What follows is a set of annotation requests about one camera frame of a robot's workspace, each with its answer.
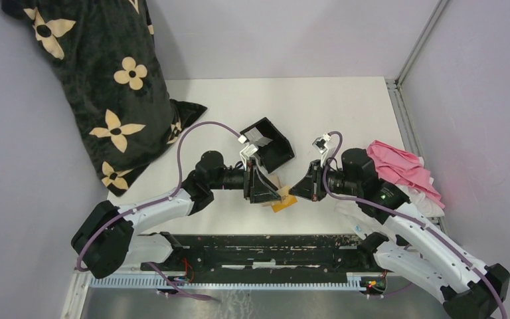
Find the black plastic tray box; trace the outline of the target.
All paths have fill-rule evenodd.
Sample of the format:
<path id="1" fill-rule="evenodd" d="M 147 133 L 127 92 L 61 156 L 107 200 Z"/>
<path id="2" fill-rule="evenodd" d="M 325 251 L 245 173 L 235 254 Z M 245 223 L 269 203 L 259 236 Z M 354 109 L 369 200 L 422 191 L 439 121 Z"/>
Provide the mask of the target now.
<path id="1" fill-rule="evenodd" d="M 295 158 L 290 141 L 267 117 L 241 130 L 240 137 L 257 147 L 254 156 L 268 173 Z"/>

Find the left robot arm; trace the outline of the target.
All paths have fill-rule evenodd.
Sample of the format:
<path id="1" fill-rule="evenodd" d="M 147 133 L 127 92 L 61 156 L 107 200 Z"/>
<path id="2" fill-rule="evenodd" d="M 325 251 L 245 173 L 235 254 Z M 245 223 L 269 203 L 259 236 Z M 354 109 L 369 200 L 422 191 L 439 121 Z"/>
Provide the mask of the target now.
<path id="1" fill-rule="evenodd" d="M 97 279 L 128 264 L 153 262 L 175 270 L 182 252 L 165 235 L 144 235 L 144 231 L 202 211 L 214 201 L 215 190 L 241 190 L 251 204 L 281 198 L 255 158 L 243 167 L 227 167 L 221 153 L 207 151 L 181 186 L 169 193 L 130 205 L 115 206 L 108 200 L 97 204 L 71 240 L 78 263 Z"/>

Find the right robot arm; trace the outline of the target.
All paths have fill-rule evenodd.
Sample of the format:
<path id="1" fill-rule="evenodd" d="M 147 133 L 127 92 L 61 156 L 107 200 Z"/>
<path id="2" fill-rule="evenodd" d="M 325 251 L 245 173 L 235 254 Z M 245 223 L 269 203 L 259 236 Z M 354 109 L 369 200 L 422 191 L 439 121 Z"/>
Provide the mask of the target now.
<path id="1" fill-rule="evenodd" d="M 494 312 L 507 317 L 509 271 L 484 263 L 451 240 L 407 194 L 379 177 L 364 149 L 345 150 L 338 170 L 331 170 L 327 160 L 312 161 L 290 195 L 357 204 L 360 211 L 350 219 L 362 240 L 357 263 L 363 270 L 381 267 L 404 277 L 437 299 L 451 318 L 490 318 Z"/>

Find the stack of credit cards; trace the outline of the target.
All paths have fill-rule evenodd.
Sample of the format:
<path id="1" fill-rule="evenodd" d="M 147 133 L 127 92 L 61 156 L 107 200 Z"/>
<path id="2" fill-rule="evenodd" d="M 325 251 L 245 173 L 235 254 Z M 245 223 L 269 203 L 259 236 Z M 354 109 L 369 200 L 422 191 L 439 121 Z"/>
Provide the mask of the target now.
<path id="1" fill-rule="evenodd" d="M 265 136 L 257 127 L 248 130 L 244 135 L 251 144 L 258 148 L 263 148 L 274 141 L 272 138 Z"/>

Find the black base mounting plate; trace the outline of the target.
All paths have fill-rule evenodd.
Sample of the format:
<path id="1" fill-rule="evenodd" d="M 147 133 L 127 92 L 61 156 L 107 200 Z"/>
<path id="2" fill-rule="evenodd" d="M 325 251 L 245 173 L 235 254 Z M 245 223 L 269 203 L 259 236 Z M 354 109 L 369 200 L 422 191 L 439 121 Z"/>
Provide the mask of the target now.
<path id="1" fill-rule="evenodd" d="M 194 284 L 342 283 L 348 273 L 382 274 L 356 235 L 169 235 L 156 266 Z"/>

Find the pink cloth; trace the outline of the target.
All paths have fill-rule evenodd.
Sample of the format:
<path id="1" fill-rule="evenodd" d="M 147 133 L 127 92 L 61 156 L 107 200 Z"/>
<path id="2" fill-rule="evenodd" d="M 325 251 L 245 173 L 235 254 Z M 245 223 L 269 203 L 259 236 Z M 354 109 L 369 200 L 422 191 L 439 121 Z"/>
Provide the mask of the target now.
<path id="1" fill-rule="evenodd" d="M 419 201 L 427 203 L 429 199 L 431 206 L 445 208 L 441 194 L 433 186 L 431 172 L 424 167 L 423 158 L 378 140 L 373 141 L 366 151 L 380 178 L 405 186 Z"/>

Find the white cloth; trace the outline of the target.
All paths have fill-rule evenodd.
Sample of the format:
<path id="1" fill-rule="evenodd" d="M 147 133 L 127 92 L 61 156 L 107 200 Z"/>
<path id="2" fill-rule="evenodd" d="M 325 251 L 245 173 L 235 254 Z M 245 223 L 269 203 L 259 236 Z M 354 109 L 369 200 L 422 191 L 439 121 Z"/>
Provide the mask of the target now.
<path id="1" fill-rule="evenodd" d="M 364 156 L 364 160 L 365 160 L 365 167 L 368 169 L 368 168 L 371 168 L 374 170 L 374 176 L 375 177 L 379 177 L 377 171 L 376 171 L 376 167 L 375 167 L 375 163 L 373 161 L 372 158 L 370 158 L 367 154 Z M 443 217 L 445 215 L 444 213 L 444 209 L 440 209 L 437 205 L 433 205 L 431 206 L 431 202 L 429 201 L 429 199 L 426 200 L 427 203 L 424 203 L 423 201 L 419 201 L 415 195 L 411 194 L 411 191 L 407 190 L 407 188 L 405 188 L 405 186 L 399 186 L 399 185 L 396 185 L 397 186 L 397 189 L 401 190 L 404 192 L 405 195 L 409 196 L 411 202 L 413 204 L 415 204 L 415 206 L 417 206 L 419 212 L 421 214 L 423 214 L 425 217 L 429 217 L 429 218 L 439 218 L 439 217 Z"/>

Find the black floral blanket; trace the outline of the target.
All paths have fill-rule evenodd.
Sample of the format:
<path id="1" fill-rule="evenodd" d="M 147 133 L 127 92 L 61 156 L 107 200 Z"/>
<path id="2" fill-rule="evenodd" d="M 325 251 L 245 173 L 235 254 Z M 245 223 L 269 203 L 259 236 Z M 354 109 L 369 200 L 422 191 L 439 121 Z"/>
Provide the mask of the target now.
<path id="1" fill-rule="evenodd" d="M 146 1 L 2 1 L 1 10 L 33 31 L 117 197 L 207 111 L 170 97 Z"/>

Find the aluminium frame rail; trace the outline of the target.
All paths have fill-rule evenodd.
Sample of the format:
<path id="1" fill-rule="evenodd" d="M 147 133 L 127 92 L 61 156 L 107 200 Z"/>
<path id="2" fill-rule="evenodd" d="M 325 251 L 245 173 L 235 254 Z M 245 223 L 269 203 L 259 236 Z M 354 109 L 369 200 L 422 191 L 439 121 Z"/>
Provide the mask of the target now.
<path id="1" fill-rule="evenodd" d="M 387 78 L 385 80 L 388 95 L 390 96 L 390 101 L 398 124 L 398 129 L 404 144 L 404 149 L 420 157 L 424 154 L 422 152 L 419 138 L 415 132 L 415 125 L 412 116 L 410 115 L 410 111 L 405 103 L 404 83 L 451 2 L 452 1 L 449 0 L 439 0 L 437 2 L 397 77 Z"/>

